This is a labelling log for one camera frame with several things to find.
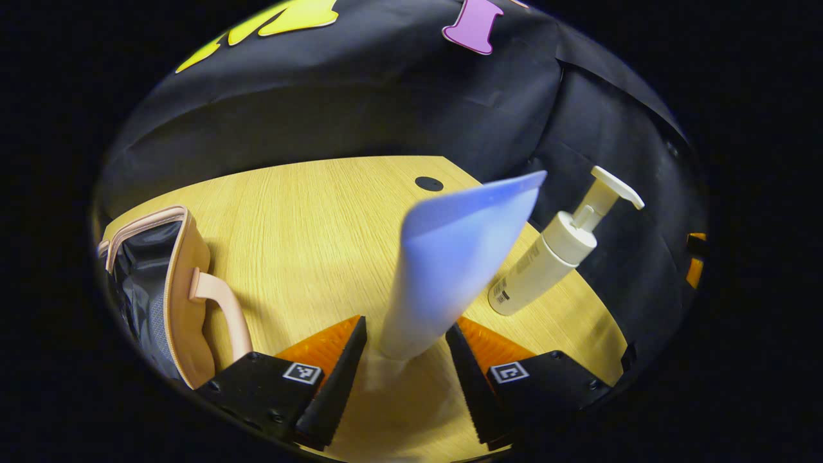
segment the pink sticker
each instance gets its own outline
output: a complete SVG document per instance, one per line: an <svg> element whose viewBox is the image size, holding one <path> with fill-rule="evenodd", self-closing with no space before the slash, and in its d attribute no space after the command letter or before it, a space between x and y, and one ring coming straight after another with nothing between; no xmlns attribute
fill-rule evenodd
<svg viewBox="0 0 823 463"><path fill-rule="evenodd" d="M443 37L479 54L491 54L489 35L495 18L503 16L489 0L463 0L457 22L443 28Z"/></svg>

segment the pump bottle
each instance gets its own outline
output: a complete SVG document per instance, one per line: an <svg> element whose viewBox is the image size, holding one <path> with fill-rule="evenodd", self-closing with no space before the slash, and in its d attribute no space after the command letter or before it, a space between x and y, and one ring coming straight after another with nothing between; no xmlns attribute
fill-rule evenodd
<svg viewBox="0 0 823 463"><path fill-rule="evenodd" d="M638 210L644 207L631 187L600 166L592 169L592 175L594 184L574 214L559 211L514 268L489 290L495 311L506 316L516 313L577 268L597 246L592 231L618 198L631 201Z"/></svg>

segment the table surface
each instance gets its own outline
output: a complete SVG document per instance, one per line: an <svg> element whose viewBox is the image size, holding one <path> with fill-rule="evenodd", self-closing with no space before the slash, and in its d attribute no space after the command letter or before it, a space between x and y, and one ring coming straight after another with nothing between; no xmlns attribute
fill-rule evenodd
<svg viewBox="0 0 823 463"><path fill-rule="evenodd" d="M440 180L426 191L415 178ZM243 307L254 350L274 355L354 315L369 342L346 411L323 453L344 461L456 461L488 453L477 441L441 339L401 363L376 350L398 259L400 227L416 202L479 183L443 157L356 157L246 171L163 194L115 219L126 222L173 204L188 207L212 250L209 273ZM626 342L611 314L576 272L513 316L486 294L537 238L526 224L500 271L464 316L544 353L560 349L614 385ZM226 322L207 305L203 327L218 371L231 361Z"/></svg>

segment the blue tube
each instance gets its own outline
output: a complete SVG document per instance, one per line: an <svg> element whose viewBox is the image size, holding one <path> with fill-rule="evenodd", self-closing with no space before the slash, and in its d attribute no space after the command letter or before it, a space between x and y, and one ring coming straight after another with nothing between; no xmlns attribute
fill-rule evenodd
<svg viewBox="0 0 823 463"><path fill-rule="evenodd" d="M494 278L534 209L545 171L421 201L403 219L379 349L414 358Z"/></svg>

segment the orange object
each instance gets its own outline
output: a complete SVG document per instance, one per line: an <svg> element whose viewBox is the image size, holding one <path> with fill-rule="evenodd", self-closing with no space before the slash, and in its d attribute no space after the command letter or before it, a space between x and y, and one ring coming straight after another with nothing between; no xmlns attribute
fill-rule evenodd
<svg viewBox="0 0 823 463"><path fill-rule="evenodd" d="M703 261L700 259L692 259L691 266L689 266L689 273L686 274L686 281L689 282L692 288L697 289L700 283L700 275L703 273Z"/></svg>
<svg viewBox="0 0 823 463"><path fill-rule="evenodd" d="M487 374L489 368L494 365L517 362L536 355L511 339L466 317L458 318L458 326L463 332L463 337L466 338L477 364L480 365L483 375Z"/></svg>
<svg viewBox="0 0 823 463"><path fill-rule="evenodd" d="M329 326L327 329L312 334L280 352L275 357L322 368L325 376L318 387L318 391L320 391L323 389L323 384L331 376L332 370L337 365L337 360L340 359L340 355L343 353L343 349L346 348L346 343L348 343L351 333L354 332L357 321L361 317L356 315L336 325Z"/></svg>

